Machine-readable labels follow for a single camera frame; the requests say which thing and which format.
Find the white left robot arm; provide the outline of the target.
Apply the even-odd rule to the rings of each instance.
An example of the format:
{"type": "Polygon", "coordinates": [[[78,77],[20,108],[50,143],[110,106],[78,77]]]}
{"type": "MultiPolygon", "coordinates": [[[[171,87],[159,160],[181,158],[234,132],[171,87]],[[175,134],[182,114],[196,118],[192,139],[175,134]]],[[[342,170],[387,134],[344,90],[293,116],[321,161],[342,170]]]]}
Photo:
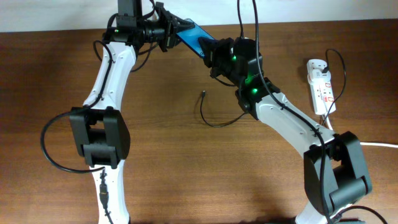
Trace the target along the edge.
{"type": "Polygon", "coordinates": [[[88,165],[97,193],[99,223],[130,223],[124,196],[123,170],[131,138],[121,114],[123,94],[140,48],[157,44],[163,52],[179,43],[177,33],[194,28],[153,2],[143,14],[141,1],[118,1],[101,44],[103,58],[95,84],[81,108],[69,116],[78,154],[88,165]]]}

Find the blue Galaxy smartphone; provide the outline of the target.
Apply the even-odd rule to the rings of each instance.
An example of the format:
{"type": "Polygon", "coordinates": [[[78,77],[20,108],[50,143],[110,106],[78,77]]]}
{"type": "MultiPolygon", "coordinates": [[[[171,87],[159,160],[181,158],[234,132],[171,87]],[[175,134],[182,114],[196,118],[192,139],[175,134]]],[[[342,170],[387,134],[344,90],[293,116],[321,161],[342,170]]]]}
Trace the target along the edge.
{"type": "Polygon", "coordinates": [[[200,58],[204,58],[205,53],[199,40],[205,39],[213,41],[215,39],[191,19],[185,19],[185,21],[192,22],[194,28],[178,32],[177,37],[200,58]]]}

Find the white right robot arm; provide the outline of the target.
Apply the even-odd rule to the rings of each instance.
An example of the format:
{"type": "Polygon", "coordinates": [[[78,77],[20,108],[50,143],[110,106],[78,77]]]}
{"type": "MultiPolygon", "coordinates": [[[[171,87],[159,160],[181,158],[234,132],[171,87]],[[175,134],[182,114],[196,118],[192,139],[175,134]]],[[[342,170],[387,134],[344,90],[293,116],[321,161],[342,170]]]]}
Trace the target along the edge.
{"type": "Polygon", "coordinates": [[[242,110],[277,131],[303,158],[308,203],[286,223],[326,223],[371,193],[359,139],[349,131],[336,134],[319,125],[263,77],[262,57],[254,40],[200,37],[198,43],[211,76],[223,75],[237,86],[242,110]]]}

